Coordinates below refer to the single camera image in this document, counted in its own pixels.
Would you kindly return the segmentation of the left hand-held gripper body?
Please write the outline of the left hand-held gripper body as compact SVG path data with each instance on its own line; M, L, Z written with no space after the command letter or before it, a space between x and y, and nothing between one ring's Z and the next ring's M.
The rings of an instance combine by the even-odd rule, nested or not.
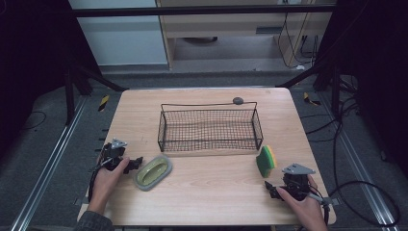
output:
M126 145L126 141L113 138L103 146L98 164L108 170L114 170L122 160Z

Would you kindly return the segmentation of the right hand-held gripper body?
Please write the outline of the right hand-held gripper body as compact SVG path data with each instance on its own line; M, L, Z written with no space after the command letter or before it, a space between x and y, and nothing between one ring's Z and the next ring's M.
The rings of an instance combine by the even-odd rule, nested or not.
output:
M284 189L296 200L303 200L309 193L309 180L308 176L315 174L313 169L302 166L297 163L293 163L288 167L282 169L284 176L283 182L285 183Z

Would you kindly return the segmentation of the green and grey soap dish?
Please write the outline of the green and grey soap dish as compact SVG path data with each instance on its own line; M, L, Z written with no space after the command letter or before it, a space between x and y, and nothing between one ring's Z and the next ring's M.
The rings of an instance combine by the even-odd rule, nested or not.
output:
M138 171L134 182L141 191L150 191L163 181L172 169L173 164L167 156L157 156Z

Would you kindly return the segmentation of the green and yellow sponge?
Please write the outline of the green and yellow sponge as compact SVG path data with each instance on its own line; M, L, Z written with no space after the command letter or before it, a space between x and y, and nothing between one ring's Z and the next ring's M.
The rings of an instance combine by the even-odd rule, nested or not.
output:
M270 172L276 168L276 158L269 145L264 145L262 147L260 154L256 157L256 164L261 176L264 178L268 178Z

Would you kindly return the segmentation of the black wire mesh basket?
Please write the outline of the black wire mesh basket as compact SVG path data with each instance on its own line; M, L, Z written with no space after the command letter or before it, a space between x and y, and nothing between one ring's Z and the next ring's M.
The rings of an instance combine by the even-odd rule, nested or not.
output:
M161 105L158 145L162 152L259 150L263 140L256 102Z

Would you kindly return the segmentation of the person's right hand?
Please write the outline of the person's right hand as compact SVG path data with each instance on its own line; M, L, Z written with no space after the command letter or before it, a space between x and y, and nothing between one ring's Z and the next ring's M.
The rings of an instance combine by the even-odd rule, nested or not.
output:
M297 219L307 231L328 231L324 221L320 204L311 197L301 201L294 199L286 190L278 187L276 189L283 200L296 214Z

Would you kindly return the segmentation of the person's left hand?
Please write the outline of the person's left hand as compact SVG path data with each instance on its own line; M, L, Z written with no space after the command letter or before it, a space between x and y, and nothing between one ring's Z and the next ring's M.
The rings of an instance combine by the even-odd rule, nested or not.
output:
M125 157L114 170L100 168L92 187L92 197L88 210L103 215L114 188L128 166L130 159Z

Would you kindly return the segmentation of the yellow and black tape strip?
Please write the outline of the yellow and black tape strip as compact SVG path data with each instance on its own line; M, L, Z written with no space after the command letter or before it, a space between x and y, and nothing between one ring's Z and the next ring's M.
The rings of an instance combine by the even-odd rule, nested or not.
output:
M320 106L321 105L320 101L312 100L310 98L310 95L307 92L303 92L303 100L304 100L304 102L309 103L309 104L314 105L314 106Z
M107 105L109 99L110 99L110 96L109 96L108 94L106 94L106 95L104 95L104 96L102 97L101 102L100 102L100 104L99 104L99 106L98 106L98 112L104 111L104 109L106 108L106 105Z

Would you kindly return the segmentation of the black metal stand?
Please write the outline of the black metal stand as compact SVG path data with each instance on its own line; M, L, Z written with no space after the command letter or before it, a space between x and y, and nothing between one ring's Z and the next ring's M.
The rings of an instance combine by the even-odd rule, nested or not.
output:
M111 90L127 90L127 88L121 87L120 85L105 79L101 74L96 73L95 71L92 71L84 66L77 64L71 65L66 69L64 74L66 125L69 125L75 117L74 88L77 88L81 95L90 95L92 93L92 87L88 81L88 78L99 82Z
M325 90L331 86L331 112L334 116L340 114L340 69L336 64L319 63L311 68L301 72L291 80L277 85L277 88L291 88L295 84L305 80L306 78L316 75L317 79L313 84L313 88L317 91Z

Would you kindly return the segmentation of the white cabinet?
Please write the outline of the white cabinet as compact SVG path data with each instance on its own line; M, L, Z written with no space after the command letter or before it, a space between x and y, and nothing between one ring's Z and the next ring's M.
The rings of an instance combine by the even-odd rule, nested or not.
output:
M68 0L73 10L155 8L155 0ZM158 16L79 17L100 66L167 64Z

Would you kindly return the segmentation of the black curtain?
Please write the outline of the black curtain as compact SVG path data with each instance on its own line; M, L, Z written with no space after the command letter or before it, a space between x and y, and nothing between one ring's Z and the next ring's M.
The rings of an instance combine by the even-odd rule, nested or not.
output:
M52 45L63 41L77 64L99 73L68 0L0 0L0 161L31 114L36 99L64 85L66 55Z
M318 58L335 57L386 155L408 178L408 0L336 0Z

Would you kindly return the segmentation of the light wooden desk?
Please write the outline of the light wooden desk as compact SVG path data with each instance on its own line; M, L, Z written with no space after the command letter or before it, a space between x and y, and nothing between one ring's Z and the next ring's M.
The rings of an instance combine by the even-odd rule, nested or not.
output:
M323 5L337 0L155 0L159 7ZM272 35L284 64L292 65L304 37L322 36L332 13L237 13L162 15L164 38L210 38Z

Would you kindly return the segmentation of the aluminium floor rail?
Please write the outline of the aluminium floor rail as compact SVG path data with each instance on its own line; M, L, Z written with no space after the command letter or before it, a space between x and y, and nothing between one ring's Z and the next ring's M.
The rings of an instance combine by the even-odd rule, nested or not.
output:
M362 164L358 154L351 143L349 136L345 131L343 131L343 122L342 122L342 112L340 111L339 116L333 115L329 105L329 99L327 96L323 94L319 94L321 99L321 103L324 109L327 111L329 117L335 121L333 125L335 130L335 135L333 139L333 174L335 180L335 189L333 193L337 193L339 198L343 202L343 204L358 218L361 218L365 222L370 223L371 225L375 225L382 229L382 231L400 231L397 225L400 219L400 210L399 207L395 206L395 215L392 214L392 211L387 206L384 197L387 195L386 192L376 186L369 173L367 172L365 166ZM344 155L347 157L350 167L352 169L353 174L355 175L355 180L350 180L344 182L342 184L338 181L338 173L337 170L337 147L338 145L341 146L343 149ZM375 216L374 220L369 219L367 216L364 216L361 212L355 210L345 199L344 194L342 193L342 188L357 185L361 188L364 193L365 199L368 202L373 215Z
M77 124L83 114L84 108L88 98L86 96L80 96L77 105L74 108L74 116L72 120L64 127L56 145L51 152L48 161L46 162L36 184L34 185L31 193L29 194L24 206L18 213L18 216L13 221L10 231L26 231L33 215L35 214L39 203L41 202L45 191L51 181L54 172L65 152L65 149L77 127Z

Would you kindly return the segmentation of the black horizontal frame bar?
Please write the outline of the black horizontal frame bar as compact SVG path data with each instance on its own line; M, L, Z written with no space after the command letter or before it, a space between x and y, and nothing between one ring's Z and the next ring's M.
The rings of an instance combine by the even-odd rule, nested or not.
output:
M72 10L76 17L102 16L150 16L150 15L200 15L233 13L329 13L337 8L333 4L323 5L248 5L248 6L195 6L122 9Z

